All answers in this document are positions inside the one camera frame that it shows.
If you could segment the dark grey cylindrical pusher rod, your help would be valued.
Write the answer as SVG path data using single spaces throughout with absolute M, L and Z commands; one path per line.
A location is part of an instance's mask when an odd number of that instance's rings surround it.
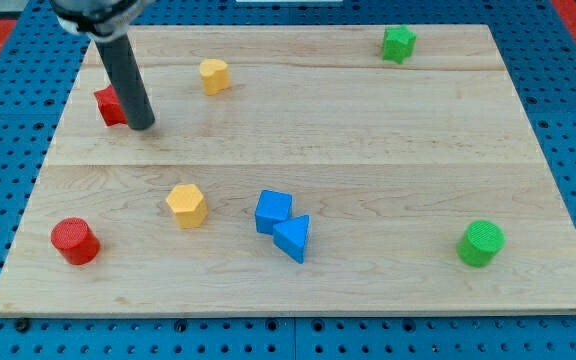
M 155 116 L 128 36 L 96 42 L 95 46 L 128 127 L 136 131 L 149 129 L 155 123 Z

